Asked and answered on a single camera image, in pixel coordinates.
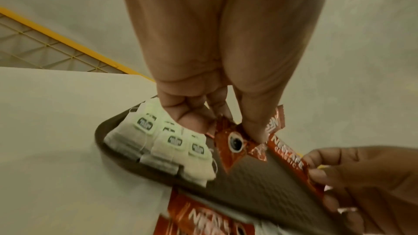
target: hand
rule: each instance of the hand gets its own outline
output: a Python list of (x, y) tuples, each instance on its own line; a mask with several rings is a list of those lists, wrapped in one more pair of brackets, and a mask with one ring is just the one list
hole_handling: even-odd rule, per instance
[(301, 58), (324, 0), (126, 0), (158, 97), (182, 126), (229, 118), (233, 85), (256, 141)]
[(310, 178), (331, 186), (324, 204), (346, 211), (358, 233), (412, 235), (418, 231), (418, 150), (398, 147), (326, 148), (304, 156)]

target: concrete floor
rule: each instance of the concrete floor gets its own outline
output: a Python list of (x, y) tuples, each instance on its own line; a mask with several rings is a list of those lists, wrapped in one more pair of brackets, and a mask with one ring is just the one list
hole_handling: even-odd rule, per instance
[[(301, 152), (332, 145), (417, 146), (417, 3), (327, 0), (282, 100), (289, 145)], [(0, 0), (0, 6), (148, 74), (123, 0)], [(239, 116), (234, 103), (233, 112)]]

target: tray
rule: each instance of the tray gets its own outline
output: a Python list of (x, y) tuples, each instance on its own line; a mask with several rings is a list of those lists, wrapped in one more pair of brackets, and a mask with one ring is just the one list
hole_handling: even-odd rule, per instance
[[(283, 228), (293, 228), (314, 235), (355, 234), (346, 227), (340, 214), (326, 210), (322, 202), (282, 161), (269, 152), (268, 162), (244, 157), (226, 174), (215, 150), (213, 158), (219, 169), (216, 179), (209, 181), (206, 188), (127, 159), (110, 149), (103, 140), (108, 132), (124, 120), (128, 112), (126, 110), (104, 121), (95, 132), (96, 144), (102, 153), (125, 170), (175, 186), (250, 216), (271, 221)], [(214, 148), (212, 139), (207, 138), (206, 143), (209, 148)]]

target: yellow plastic edge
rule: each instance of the yellow plastic edge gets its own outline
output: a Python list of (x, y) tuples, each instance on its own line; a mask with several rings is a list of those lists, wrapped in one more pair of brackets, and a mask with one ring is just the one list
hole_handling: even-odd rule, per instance
[(78, 51), (80, 51), (80, 52), (82, 52), (84, 54), (87, 54), (88, 56), (91, 56), (91, 57), (93, 57), (93, 58), (95, 58), (95, 59), (97, 59), (97, 60), (99, 60), (99, 61), (101, 61), (101, 62), (103, 62), (105, 64), (108, 64), (108, 65), (110, 65), (110, 66), (112, 66), (114, 68), (117, 68), (118, 70), (120, 70), (120, 71), (122, 71), (122, 72), (124, 72), (126, 74), (140, 75), (140, 76), (142, 76), (142, 77), (144, 77), (144, 78), (146, 78), (146, 79), (148, 79), (150, 81), (155, 82), (153, 79), (151, 79), (151, 78), (149, 78), (149, 77), (147, 77), (147, 76), (145, 76), (143, 74), (140, 74), (137, 71), (132, 70), (131, 68), (128, 68), (128, 67), (126, 67), (126, 66), (124, 66), (122, 64), (119, 64), (119, 63), (117, 63), (117, 62), (115, 62), (115, 61), (113, 61), (113, 60), (111, 60), (111, 59), (109, 59), (109, 58), (107, 58), (107, 57), (105, 57), (105, 56), (103, 56), (103, 55), (101, 55), (101, 54), (93, 51), (93, 50), (90, 50), (90, 49), (88, 49), (88, 48), (86, 48), (86, 47), (84, 47), (84, 46), (82, 46), (82, 45), (80, 45), (80, 44), (78, 44), (78, 43), (76, 43), (76, 42), (74, 42), (74, 41), (66, 38), (66, 37), (63, 37), (63, 36), (61, 36), (61, 35), (53, 32), (53, 31), (51, 31), (51, 30), (49, 30), (49, 29), (47, 29), (47, 28), (39, 25), (39, 24), (36, 24), (36, 23), (34, 23), (34, 22), (32, 22), (32, 21), (30, 21), (28, 19), (25, 19), (24, 17), (22, 17), (22, 16), (20, 16), (20, 15), (18, 15), (16, 13), (14, 13), (14, 12), (12, 12), (12, 11), (4, 8), (4, 7), (0, 7), (0, 13), (3, 14), (3, 15), (5, 15), (5, 16), (7, 16), (7, 17), (9, 17), (9, 18), (11, 18), (11, 19), (13, 19), (13, 20), (15, 20), (15, 21), (17, 21), (17, 22), (22, 23), (23, 25), (28, 26), (29, 28), (32, 28), (32, 29), (34, 29), (36, 31), (41, 32), (42, 34), (45, 34), (48, 37), (51, 37), (53, 39), (56, 39), (57, 41), (62, 42), (65, 45), (70, 46), (71, 48), (74, 48), (74, 49), (76, 49), (76, 50), (78, 50)]

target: white tabletop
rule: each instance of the white tabletop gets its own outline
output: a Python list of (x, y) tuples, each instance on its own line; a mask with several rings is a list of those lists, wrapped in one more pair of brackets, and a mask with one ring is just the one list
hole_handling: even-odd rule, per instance
[[(416, 145), (416, 76), (394, 75), (396, 83), (374, 93), (339, 93), (330, 84), (334, 93), (325, 96), (326, 87), (308, 90), (313, 85), (301, 80), (283, 97), (282, 136), (297, 151)], [(154, 95), (155, 84), (140, 76), (0, 67), (0, 233), (151, 235), (170, 188), (103, 160), (94, 131)], [(228, 101), (239, 120), (236, 102)]]

